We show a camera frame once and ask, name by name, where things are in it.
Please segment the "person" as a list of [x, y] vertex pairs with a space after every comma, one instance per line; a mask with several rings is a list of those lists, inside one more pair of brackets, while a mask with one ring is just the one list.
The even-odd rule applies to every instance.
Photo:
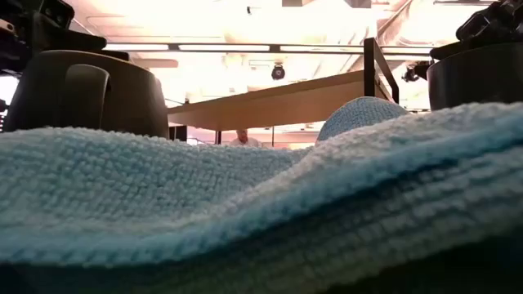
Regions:
[[236, 131], [236, 138], [230, 142], [230, 145], [244, 145], [253, 147], [262, 147], [262, 143], [248, 135], [247, 129], [239, 129]]

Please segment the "black mug yellow interior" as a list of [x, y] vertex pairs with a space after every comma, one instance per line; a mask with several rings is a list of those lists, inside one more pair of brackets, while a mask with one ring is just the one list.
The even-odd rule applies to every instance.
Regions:
[[4, 131], [85, 127], [168, 137], [160, 81], [128, 61], [84, 51], [45, 51], [23, 71]]

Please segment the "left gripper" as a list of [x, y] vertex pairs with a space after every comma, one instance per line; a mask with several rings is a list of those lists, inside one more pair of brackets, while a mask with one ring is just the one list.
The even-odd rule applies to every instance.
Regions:
[[66, 33], [75, 16], [64, 0], [0, 0], [0, 40], [38, 44], [42, 51], [79, 50], [129, 61], [123, 51], [101, 50], [105, 38], [84, 33]]

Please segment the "black tumbler cup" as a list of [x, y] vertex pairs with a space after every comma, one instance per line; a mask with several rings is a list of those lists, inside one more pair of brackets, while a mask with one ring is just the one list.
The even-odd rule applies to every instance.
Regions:
[[523, 42], [464, 51], [427, 71], [431, 110], [470, 103], [523, 102]]

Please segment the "blue microfibre cloth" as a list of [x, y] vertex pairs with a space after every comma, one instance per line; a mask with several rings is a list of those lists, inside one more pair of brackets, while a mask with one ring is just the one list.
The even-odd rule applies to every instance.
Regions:
[[0, 294], [523, 294], [523, 103], [359, 98], [297, 150], [0, 134]]

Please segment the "wooden shelf black legs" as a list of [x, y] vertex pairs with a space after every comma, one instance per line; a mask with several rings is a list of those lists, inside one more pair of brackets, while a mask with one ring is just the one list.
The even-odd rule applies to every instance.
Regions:
[[168, 110], [168, 121], [213, 130], [220, 144], [223, 131], [324, 121], [362, 96], [398, 104], [399, 86], [375, 38], [364, 40], [363, 57], [362, 70], [184, 104]]

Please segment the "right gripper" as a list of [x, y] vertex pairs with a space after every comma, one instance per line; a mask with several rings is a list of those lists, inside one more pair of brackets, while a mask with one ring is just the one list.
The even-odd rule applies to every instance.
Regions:
[[[485, 9], [472, 13], [457, 28], [459, 42], [430, 50], [433, 60], [443, 60], [460, 52], [504, 43], [523, 43], [523, 0], [496, 0]], [[407, 65], [404, 81], [427, 79], [428, 61]]]

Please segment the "black aluminium table frame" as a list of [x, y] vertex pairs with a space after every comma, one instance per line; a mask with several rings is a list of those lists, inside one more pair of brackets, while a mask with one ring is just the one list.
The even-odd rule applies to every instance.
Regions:
[[362, 54], [363, 45], [297, 45], [297, 44], [259, 44], [259, 43], [109, 43], [106, 50], [146, 52], [146, 51], [187, 51], [187, 52], [247, 52], [247, 53], [304, 53], [304, 54]]

